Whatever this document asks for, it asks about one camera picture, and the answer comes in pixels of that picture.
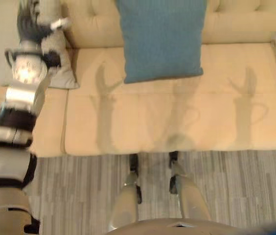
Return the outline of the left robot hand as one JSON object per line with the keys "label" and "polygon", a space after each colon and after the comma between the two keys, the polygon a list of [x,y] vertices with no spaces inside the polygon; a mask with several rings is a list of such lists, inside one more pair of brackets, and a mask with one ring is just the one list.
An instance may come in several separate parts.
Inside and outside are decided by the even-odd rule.
{"label": "left robot hand", "polygon": [[38,23],[38,0],[20,0],[17,16],[17,29],[20,41],[40,44],[53,32],[70,27],[69,18],[59,18],[51,23]]}

